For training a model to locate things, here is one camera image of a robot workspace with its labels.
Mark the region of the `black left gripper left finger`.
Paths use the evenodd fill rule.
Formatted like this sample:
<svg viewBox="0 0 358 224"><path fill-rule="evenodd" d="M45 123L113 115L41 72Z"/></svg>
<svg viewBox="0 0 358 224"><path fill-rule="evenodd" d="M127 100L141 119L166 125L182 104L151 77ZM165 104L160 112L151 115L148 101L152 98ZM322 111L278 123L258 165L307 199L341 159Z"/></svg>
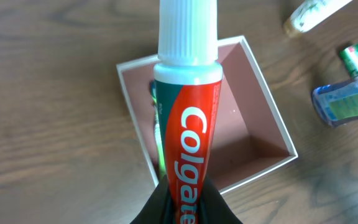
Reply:
<svg viewBox="0 0 358 224"><path fill-rule="evenodd" d="M175 224L174 209L165 175L131 224Z"/></svg>

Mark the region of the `green white toothbrush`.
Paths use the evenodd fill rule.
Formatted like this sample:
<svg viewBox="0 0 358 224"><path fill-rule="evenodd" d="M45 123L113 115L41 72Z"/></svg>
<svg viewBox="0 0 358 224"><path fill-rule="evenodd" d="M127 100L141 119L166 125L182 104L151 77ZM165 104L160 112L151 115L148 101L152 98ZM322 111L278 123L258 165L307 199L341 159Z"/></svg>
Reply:
<svg viewBox="0 0 358 224"><path fill-rule="evenodd" d="M153 80L149 84L149 91L150 91L150 94L153 99L154 111L155 111L154 136L155 136L155 143L156 143L157 152L158 152L158 178L162 179L166 175L166 168L165 168L163 144L162 144L161 134L160 134L160 125L159 125L159 119L158 119L156 87L155 87L155 82Z"/></svg>

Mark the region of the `red Colgate toothpaste tube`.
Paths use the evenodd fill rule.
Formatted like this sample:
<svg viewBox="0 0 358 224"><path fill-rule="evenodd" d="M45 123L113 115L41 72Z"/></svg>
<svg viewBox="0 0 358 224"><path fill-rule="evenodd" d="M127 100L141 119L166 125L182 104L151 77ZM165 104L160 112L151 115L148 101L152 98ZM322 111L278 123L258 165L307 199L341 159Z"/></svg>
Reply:
<svg viewBox="0 0 358 224"><path fill-rule="evenodd" d="M216 0L161 0L154 79L176 223L197 223L223 68Z"/></svg>

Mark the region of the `white lotion tube with leaves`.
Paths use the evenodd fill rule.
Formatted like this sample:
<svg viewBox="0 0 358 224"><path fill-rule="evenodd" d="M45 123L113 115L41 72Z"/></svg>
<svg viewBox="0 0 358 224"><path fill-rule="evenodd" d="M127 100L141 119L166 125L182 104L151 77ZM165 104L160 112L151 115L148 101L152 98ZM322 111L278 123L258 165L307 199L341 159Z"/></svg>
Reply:
<svg viewBox="0 0 358 224"><path fill-rule="evenodd" d="M306 0L284 22L289 37L308 32L352 0Z"/></svg>

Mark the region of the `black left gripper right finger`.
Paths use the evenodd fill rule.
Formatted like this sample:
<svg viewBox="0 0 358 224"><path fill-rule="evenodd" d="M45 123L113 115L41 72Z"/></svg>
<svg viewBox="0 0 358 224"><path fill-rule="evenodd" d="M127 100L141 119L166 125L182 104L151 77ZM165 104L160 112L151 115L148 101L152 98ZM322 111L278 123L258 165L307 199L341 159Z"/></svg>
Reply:
<svg viewBox="0 0 358 224"><path fill-rule="evenodd" d="M198 220L200 224L242 224L208 176L198 202Z"/></svg>

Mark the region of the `clear foam pump bottle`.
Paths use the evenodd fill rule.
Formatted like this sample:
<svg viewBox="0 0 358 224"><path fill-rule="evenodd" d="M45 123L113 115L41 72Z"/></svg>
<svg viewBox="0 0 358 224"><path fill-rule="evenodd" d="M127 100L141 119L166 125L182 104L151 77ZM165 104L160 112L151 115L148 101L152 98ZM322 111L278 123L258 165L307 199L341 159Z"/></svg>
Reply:
<svg viewBox="0 0 358 224"><path fill-rule="evenodd" d="M358 77L317 87L311 100L319 117L331 127L358 120Z"/></svg>

